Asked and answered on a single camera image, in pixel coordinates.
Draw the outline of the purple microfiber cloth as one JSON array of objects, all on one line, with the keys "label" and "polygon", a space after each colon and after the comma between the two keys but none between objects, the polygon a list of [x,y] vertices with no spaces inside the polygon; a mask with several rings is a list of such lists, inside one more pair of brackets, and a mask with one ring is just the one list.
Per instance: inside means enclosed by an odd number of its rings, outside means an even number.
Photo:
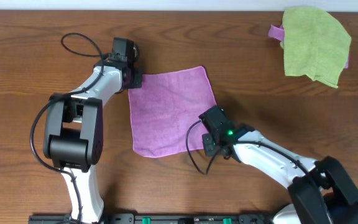
[{"label": "purple microfiber cloth", "polygon": [[129,90],[133,150],[159,158],[203,148],[203,125],[186,133],[198,116],[216,105],[204,67],[144,75],[142,87]]}]

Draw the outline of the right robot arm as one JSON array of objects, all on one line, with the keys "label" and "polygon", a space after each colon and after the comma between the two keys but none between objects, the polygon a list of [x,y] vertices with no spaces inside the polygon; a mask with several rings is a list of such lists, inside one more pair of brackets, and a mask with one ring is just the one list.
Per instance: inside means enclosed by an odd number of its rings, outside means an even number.
[{"label": "right robot arm", "polygon": [[287,189],[291,203],[271,223],[358,224],[358,188],[337,159],[319,161],[291,152],[252,126],[234,124],[218,106],[199,119],[208,131],[202,136],[207,156],[233,158]]}]

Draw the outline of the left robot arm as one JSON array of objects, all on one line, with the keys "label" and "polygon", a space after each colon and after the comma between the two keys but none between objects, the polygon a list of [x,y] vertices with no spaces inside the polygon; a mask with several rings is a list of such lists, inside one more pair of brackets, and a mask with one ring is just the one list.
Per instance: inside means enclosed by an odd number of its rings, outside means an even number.
[{"label": "left robot arm", "polygon": [[95,56],[89,78],[68,93],[54,93],[44,109],[43,153],[65,179],[72,206],[68,223],[101,221],[96,165],[103,151],[103,108],[113,95],[142,86],[135,42],[116,37],[110,53]]}]

